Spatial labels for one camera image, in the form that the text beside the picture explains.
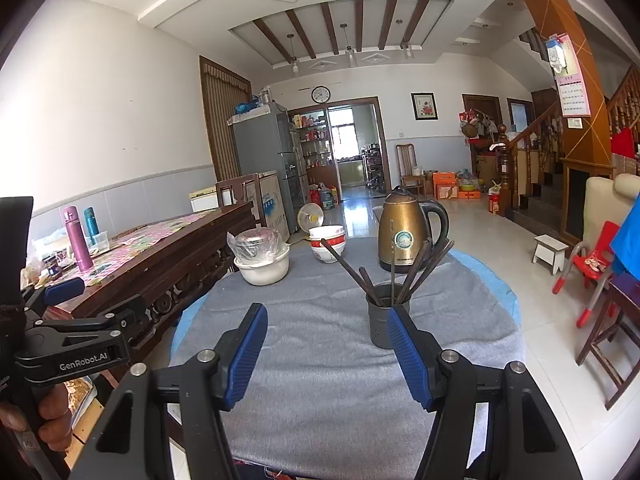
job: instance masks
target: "dark gray cup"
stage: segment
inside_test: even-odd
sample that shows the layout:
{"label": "dark gray cup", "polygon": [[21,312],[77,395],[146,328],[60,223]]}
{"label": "dark gray cup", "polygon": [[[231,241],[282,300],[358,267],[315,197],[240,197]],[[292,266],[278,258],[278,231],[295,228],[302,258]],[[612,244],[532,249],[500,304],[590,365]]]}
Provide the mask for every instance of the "dark gray cup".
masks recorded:
{"label": "dark gray cup", "polygon": [[[386,350],[393,348],[389,336],[386,333],[386,318],[391,310],[391,283],[380,283],[374,286],[376,294],[384,306],[377,306],[373,300],[367,295],[367,303],[369,305],[369,336],[371,342]],[[397,296],[402,288],[402,283],[396,283],[394,287],[394,295]],[[406,300],[402,306],[409,312],[409,300]]]}

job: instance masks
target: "metal screw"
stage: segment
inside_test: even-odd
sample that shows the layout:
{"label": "metal screw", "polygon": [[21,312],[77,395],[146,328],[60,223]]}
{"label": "metal screw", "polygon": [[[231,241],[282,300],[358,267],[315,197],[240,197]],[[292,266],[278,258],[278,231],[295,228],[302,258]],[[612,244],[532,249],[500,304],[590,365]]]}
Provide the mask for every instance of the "metal screw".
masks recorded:
{"label": "metal screw", "polygon": [[140,375],[146,372],[146,365],[144,363],[136,363],[129,369],[129,371],[131,372],[131,375],[140,377]]}
{"label": "metal screw", "polygon": [[208,363],[209,361],[213,361],[215,356],[216,353],[213,350],[200,350],[198,352],[198,361],[201,363]]}
{"label": "metal screw", "polygon": [[524,372],[527,371],[527,367],[524,365],[524,363],[521,363],[520,361],[511,361],[509,363],[509,368],[511,368],[511,371],[517,374],[523,374]]}
{"label": "metal screw", "polygon": [[455,363],[460,355],[455,350],[444,350],[442,351],[442,360],[446,363]]}

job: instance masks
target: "round sticker on kettle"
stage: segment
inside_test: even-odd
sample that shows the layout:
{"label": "round sticker on kettle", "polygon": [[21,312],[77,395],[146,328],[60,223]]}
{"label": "round sticker on kettle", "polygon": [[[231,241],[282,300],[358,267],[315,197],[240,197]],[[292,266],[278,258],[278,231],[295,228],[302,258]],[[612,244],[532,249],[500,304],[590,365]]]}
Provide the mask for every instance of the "round sticker on kettle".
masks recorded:
{"label": "round sticker on kettle", "polygon": [[410,249],[414,244],[414,236],[409,231],[398,231],[396,233],[396,247],[398,249]]}

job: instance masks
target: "human hand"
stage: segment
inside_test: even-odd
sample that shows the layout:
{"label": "human hand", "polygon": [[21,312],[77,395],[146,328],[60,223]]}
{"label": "human hand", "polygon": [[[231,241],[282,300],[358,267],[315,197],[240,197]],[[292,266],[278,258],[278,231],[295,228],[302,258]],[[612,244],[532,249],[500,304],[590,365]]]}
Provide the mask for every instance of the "human hand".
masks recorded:
{"label": "human hand", "polygon": [[[71,445],[71,410],[64,384],[56,384],[39,405],[40,416],[47,420],[38,435],[53,451],[64,451]],[[27,421],[18,408],[8,402],[0,402],[0,422],[14,431],[26,431]]]}

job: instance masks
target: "kettle base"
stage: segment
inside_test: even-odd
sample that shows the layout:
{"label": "kettle base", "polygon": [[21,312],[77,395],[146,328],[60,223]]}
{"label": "kettle base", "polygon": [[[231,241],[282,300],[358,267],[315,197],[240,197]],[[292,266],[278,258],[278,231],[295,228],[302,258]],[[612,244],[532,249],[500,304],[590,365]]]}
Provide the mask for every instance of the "kettle base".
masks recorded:
{"label": "kettle base", "polygon": [[[418,270],[424,270],[424,268],[427,266],[428,260],[428,258],[425,258]],[[391,272],[391,264],[383,262],[382,260],[378,260],[378,263],[380,264],[380,267],[386,270],[386,272]],[[409,269],[411,269],[411,265],[396,265],[394,270],[396,274],[407,274],[409,272]]]}

